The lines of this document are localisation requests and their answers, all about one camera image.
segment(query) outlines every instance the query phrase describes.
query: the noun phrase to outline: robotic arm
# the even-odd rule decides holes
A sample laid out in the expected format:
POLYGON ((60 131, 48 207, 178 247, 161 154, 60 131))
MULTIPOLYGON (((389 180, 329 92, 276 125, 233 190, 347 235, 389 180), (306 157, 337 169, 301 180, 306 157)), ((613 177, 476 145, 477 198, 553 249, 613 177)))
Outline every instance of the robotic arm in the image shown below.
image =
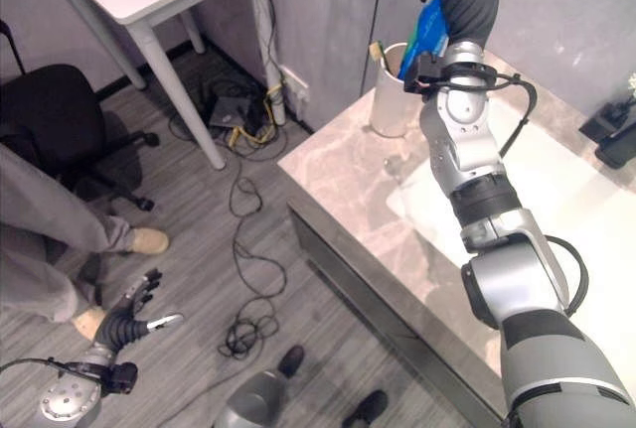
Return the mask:
POLYGON ((141 322, 135 315, 152 299, 161 273, 147 272, 119 299, 99 326, 92 345, 79 361, 64 364, 65 372, 40 396, 31 428, 85 428, 99 413, 107 394, 130 393, 137 379, 134 363, 115 364, 119 351, 159 329, 180 324, 181 314, 141 322))
POLYGON ((636 426, 634 403, 599 348, 568 318, 567 284, 523 208, 487 124, 497 72, 483 49, 499 0, 441 0, 449 43, 419 56, 404 88, 424 95, 420 126, 433 175, 452 203, 466 249, 474 315, 502 335, 502 377, 519 428, 636 426))

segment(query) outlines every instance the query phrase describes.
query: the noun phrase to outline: white cup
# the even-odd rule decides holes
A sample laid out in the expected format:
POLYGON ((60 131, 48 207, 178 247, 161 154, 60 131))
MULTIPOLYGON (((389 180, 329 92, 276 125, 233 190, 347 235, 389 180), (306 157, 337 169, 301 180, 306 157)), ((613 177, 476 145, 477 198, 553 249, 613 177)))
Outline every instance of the white cup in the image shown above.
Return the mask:
POLYGON ((423 107, 421 95, 404 92, 404 82, 397 78, 406 43, 397 43, 385 50, 387 64, 380 59, 376 95, 371 108, 370 124, 383 137, 401 137, 423 107))

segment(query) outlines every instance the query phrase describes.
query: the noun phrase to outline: gray wall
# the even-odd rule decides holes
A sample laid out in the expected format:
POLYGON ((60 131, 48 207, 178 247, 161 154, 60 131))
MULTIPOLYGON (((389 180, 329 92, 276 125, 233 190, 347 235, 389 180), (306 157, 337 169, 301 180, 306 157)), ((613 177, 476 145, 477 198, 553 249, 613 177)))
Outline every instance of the gray wall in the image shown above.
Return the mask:
MULTIPOLYGON (((405 41, 420 6, 380 0, 374 38, 405 41)), ((487 47, 591 114, 627 95, 627 78, 636 71, 636 0, 501 0, 487 47)), ((373 85, 371 71, 365 85, 373 85)))
MULTIPOLYGON (((279 61, 310 86, 305 119, 314 128, 360 95, 376 0, 274 0, 279 61)), ((418 0, 380 0, 374 39, 404 41, 418 0)), ((584 113, 625 93, 636 66, 636 0, 502 0, 489 48, 584 113)), ((28 69, 70 63, 94 88, 121 76, 111 58, 66 0, 0 0, 28 69)), ((249 0, 208 0, 198 6, 204 31, 263 80, 249 0)), ((110 22, 137 64, 142 59, 110 22)), ((186 39, 176 20, 158 28, 166 49, 186 39)), ((17 69, 2 40, 1 75, 17 69)), ((373 84, 369 65, 365 89, 373 84)))
MULTIPOLYGON (((72 64, 86 74, 95 89, 122 76, 122 72, 67 0, 0 0, 0 16, 12 29, 16 47, 27 70, 48 64, 72 64)), ((123 46, 131 51, 135 63, 142 64, 141 55, 126 33, 114 22, 107 22, 123 46)), ((167 49, 186 39, 185 32, 176 20, 163 23, 157 32, 167 49)), ((0 40, 0 65, 3 79, 19 73, 5 39, 0 40)))
MULTIPOLYGON (((305 120, 320 128, 360 96, 375 0, 274 0, 278 60, 309 84, 305 120)), ((249 0, 199 6, 208 35, 262 79, 249 0)))
MULTIPOLYGON (((281 64, 310 86, 306 121, 319 128, 360 96, 375 0, 274 0, 281 64)), ((66 0, 0 0, 2 19, 13 28, 27 69, 52 63, 78 66, 94 88, 121 76, 66 0)), ((207 0, 195 11, 203 30, 257 78, 263 79, 249 0, 207 0)), ((142 59, 126 33, 108 20, 137 64, 142 59)), ((158 29, 164 48, 183 42, 179 23, 158 29)), ((6 42, 3 77, 14 75, 6 42)))

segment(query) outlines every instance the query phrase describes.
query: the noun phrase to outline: office chair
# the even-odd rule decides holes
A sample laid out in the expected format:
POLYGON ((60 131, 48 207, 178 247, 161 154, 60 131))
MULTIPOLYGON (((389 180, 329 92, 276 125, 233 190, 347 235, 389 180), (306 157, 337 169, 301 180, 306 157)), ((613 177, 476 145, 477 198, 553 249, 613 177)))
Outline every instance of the office chair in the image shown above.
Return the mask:
POLYGON ((108 142, 104 116, 90 84, 73 66, 59 64, 25 71, 9 26, 0 34, 11 46, 21 75, 0 86, 0 143, 57 179, 69 190, 89 177, 150 212, 154 203, 139 198, 94 165, 136 142, 156 147, 155 133, 137 131, 108 142))

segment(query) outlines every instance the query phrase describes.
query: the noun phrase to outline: foot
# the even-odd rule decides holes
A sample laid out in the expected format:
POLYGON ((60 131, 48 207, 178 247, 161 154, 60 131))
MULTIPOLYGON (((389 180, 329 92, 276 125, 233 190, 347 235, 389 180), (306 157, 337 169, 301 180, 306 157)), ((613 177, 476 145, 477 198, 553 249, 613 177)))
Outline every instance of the foot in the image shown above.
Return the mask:
POLYGON ((134 238, 130 246, 130 252, 140 254, 161 254, 170 244, 168 234, 151 227, 135 227, 132 229, 134 238))
POLYGON ((374 391, 367 398, 362 400, 351 415, 342 423, 342 428, 353 426, 354 421, 362 420, 367 424, 373 423, 387 409, 389 397, 381 390, 374 391))
POLYGON ((278 364, 278 371, 285 375, 286 378, 291 378, 302 364, 304 358, 305 350, 300 346, 294 346, 289 349, 278 364))
POLYGON ((84 337, 92 341, 101 325, 106 313, 97 306, 89 307, 77 317, 73 317, 71 322, 84 337))

